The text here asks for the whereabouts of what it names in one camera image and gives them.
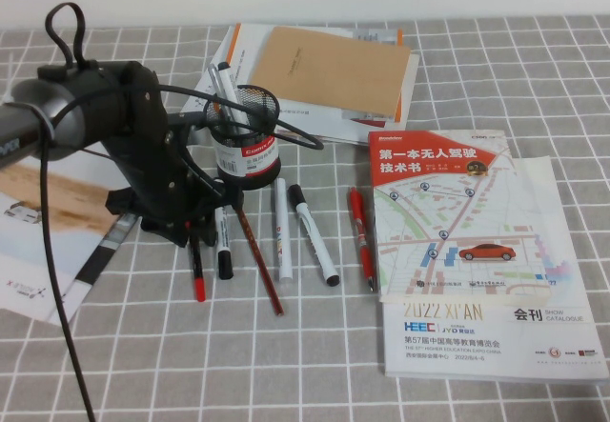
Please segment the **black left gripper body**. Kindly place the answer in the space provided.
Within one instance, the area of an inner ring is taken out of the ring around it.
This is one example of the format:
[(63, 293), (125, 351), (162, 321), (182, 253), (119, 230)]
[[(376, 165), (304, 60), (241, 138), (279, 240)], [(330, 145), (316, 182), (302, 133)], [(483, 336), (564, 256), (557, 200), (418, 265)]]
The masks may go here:
[(243, 195), (234, 187), (201, 170), (187, 150), (191, 129), (204, 119), (166, 112), (156, 74), (135, 61), (107, 63), (121, 91), (123, 123), (105, 149), (118, 160), (130, 186), (109, 194), (112, 213), (133, 213), (143, 231), (159, 235), (179, 247), (189, 242), (185, 223), (198, 223), (218, 207)]

